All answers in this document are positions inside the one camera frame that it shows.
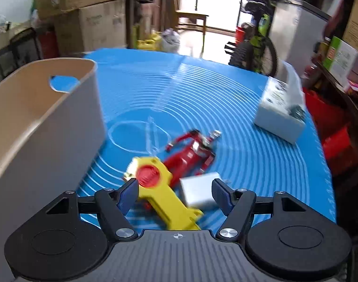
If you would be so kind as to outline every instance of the bicycle wheel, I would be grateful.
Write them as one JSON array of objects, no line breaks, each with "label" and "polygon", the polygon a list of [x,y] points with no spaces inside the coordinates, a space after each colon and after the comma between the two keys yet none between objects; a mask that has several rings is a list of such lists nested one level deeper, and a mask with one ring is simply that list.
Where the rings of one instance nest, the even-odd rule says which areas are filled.
[{"label": "bicycle wheel", "polygon": [[253,45],[249,42],[243,41],[239,43],[234,53],[232,54],[229,65],[239,67],[245,70],[252,70],[253,61]]},{"label": "bicycle wheel", "polygon": [[265,37],[263,41],[265,42],[265,50],[261,57],[261,74],[274,77],[278,67],[277,51],[270,38]]}]

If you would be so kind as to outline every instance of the blue mat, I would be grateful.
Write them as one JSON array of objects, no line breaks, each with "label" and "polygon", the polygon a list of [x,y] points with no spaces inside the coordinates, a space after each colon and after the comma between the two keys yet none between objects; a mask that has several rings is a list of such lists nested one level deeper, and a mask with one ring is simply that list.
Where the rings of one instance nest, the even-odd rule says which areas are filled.
[{"label": "blue mat", "polygon": [[[80,196],[121,186],[134,156],[164,159],[164,147],[171,139],[194,128],[206,134],[218,129],[222,136],[209,171],[217,171],[234,189],[248,188],[260,196],[287,191],[335,221],[331,176],[308,114],[294,146],[253,124],[265,76],[160,52],[102,49],[87,57],[98,63],[107,137],[80,184]],[[61,78],[52,85],[59,90],[71,87]],[[258,215],[254,223],[268,217]],[[139,233],[165,227],[140,203],[127,218]],[[82,219],[98,225],[95,215]],[[198,225],[216,232],[224,220],[214,209],[205,212]]]}]

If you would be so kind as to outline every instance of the red action figure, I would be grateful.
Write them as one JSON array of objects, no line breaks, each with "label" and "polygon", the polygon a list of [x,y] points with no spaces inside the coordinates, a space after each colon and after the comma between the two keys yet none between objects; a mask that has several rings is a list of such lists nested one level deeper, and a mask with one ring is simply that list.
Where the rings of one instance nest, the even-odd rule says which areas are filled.
[{"label": "red action figure", "polygon": [[215,153],[213,152],[214,141],[221,136],[219,130],[213,130],[208,137],[203,136],[197,129],[176,138],[166,146],[169,152],[180,141],[191,138],[192,141],[184,149],[170,157],[163,164],[172,173],[173,177],[170,186],[175,186],[179,179],[189,173],[198,163],[202,163],[201,168],[195,173],[200,175],[213,163]]}]

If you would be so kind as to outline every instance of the wooden chair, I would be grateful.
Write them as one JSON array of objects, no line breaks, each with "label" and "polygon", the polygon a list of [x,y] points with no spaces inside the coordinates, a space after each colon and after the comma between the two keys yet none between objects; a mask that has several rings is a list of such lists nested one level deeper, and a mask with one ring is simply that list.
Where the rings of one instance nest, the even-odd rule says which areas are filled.
[{"label": "wooden chair", "polygon": [[[180,6],[180,0],[172,0],[173,1],[173,5],[174,5],[174,29],[175,30],[189,30],[189,31],[199,31],[203,33],[203,46],[202,46],[202,50],[201,50],[201,56],[204,53],[204,46],[205,46],[205,33],[206,33],[206,18],[209,15],[205,15],[205,14],[201,14],[197,11],[185,11],[185,10],[180,10],[179,6]],[[203,26],[202,26],[202,30],[199,29],[201,28],[200,26],[198,26],[197,24],[194,23],[179,23],[179,18],[188,18],[188,19],[192,19],[192,20],[202,20],[203,21]]]}]

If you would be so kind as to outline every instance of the red circle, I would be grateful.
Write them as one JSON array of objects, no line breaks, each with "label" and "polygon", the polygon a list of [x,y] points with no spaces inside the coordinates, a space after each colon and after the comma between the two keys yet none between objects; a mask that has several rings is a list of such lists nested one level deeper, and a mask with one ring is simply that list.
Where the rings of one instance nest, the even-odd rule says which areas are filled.
[{"label": "red circle", "polygon": [[160,177],[159,170],[153,165],[143,165],[137,169],[136,179],[140,186],[150,188],[156,186]]}]

